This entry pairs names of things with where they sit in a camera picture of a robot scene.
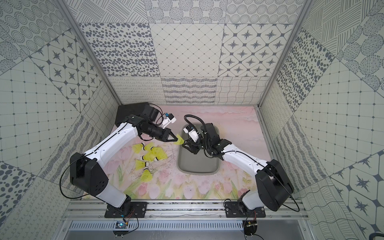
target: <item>black mounting plate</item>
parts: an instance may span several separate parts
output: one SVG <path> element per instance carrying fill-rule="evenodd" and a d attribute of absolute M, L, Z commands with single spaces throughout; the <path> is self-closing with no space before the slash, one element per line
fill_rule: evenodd
<path fill-rule="evenodd" d="M 143 218 L 145 215 L 145 212 L 147 211 L 147 205 L 148 205 L 147 202 L 131 202 L 131 208 L 129 212 L 134 210 L 133 214 L 137 218 Z M 104 217 L 105 218 L 121 218 L 122 216 L 121 216 L 121 212 L 111 208 L 105 211 Z"/>
<path fill-rule="evenodd" d="M 224 207 L 225 207 L 225 216 L 226 217 L 255 217 L 256 212 L 256 217 L 265 217 L 265 211 L 263 207 L 257 207 L 255 208 L 255 211 L 250 211 L 249 216 L 242 216 L 240 214 L 240 211 L 237 207 L 237 202 L 224 202 Z"/>

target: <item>grid pattern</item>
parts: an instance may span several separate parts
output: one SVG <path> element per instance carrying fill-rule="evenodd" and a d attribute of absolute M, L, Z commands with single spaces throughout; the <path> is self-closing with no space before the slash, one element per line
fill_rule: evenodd
<path fill-rule="evenodd" d="M 339 196 L 329 178 L 323 179 L 297 194 L 307 210 L 318 239 L 367 239 Z"/>
<path fill-rule="evenodd" d="M 29 58 L 0 81 L 2 160 L 37 174 L 79 112 Z"/>
<path fill-rule="evenodd" d="M 217 78 L 215 104 L 256 104 L 268 80 L 266 77 Z"/>
<path fill-rule="evenodd" d="M 218 75 L 270 77 L 293 24 L 225 24 Z"/>
<path fill-rule="evenodd" d="M 381 150 L 331 175 L 338 194 L 351 211 L 362 234 L 384 230 L 384 151 Z"/>
<path fill-rule="evenodd" d="M 119 105 L 104 82 L 100 82 L 97 92 L 92 95 L 89 102 L 81 114 L 104 139 L 111 133 L 115 124 Z"/>
<path fill-rule="evenodd" d="M 293 114 L 276 81 L 272 82 L 261 111 L 269 134 L 275 139 Z"/>
<path fill-rule="evenodd" d="M 339 61 L 295 112 L 328 172 L 384 148 L 384 99 Z"/>
<path fill-rule="evenodd" d="M 150 23 L 162 77 L 216 77 L 220 24 Z"/>

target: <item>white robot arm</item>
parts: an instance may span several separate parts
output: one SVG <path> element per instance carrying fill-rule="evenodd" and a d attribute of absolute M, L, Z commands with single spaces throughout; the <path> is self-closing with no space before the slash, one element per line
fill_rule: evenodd
<path fill-rule="evenodd" d="M 122 216 L 126 216 L 130 210 L 131 198 L 122 193 L 109 183 L 107 175 L 103 169 L 108 161 L 125 144 L 142 133 L 148 134 L 163 142 L 177 141 L 177 138 L 166 126 L 176 119 L 172 114 L 166 116 L 159 125 L 153 123 L 159 111 L 147 105 L 139 116 L 129 115 L 120 126 L 112 132 L 106 139 L 101 141 L 84 154 L 75 153 L 70 158 L 70 181 L 85 192 L 109 204 L 109 208 L 115 208 Z M 267 162 L 248 155 L 238 149 L 234 144 L 226 139 L 220 139 L 212 123 L 203 124 L 204 134 L 198 133 L 196 128 L 187 118 L 184 119 L 190 124 L 188 128 L 189 136 L 183 147 L 196 154 L 200 149 L 208 151 L 209 155 L 235 164 L 250 175 L 256 177 L 258 191 L 248 191 L 238 200 L 239 210 L 245 215 L 257 207 L 268 206 L 271 210 L 277 210 L 288 198 L 282 192 L 279 184 L 286 185 L 290 192 L 293 187 L 290 184 L 281 165 L 272 160 Z"/>

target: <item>wavy line pattern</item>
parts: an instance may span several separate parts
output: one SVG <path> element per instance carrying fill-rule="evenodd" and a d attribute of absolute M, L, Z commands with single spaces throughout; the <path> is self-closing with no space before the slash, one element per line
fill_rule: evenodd
<path fill-rule="evenodd" d="M 213 104 L 217 78 L 161 78 L 167 103 Z"/>

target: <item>vent grille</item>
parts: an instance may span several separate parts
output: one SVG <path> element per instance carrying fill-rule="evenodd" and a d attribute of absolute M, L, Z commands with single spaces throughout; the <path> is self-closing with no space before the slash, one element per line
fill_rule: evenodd
<path fill-rule="evenodd" d="M 73 221 L 70 230 L 113 230 L 120 221 Z M 131 221 L 128 228 L 120 231 L 133 230 L 136 221 Z M 144 220 L 139 221 L 136 230 L 242 230 L 242 220 Z"/>

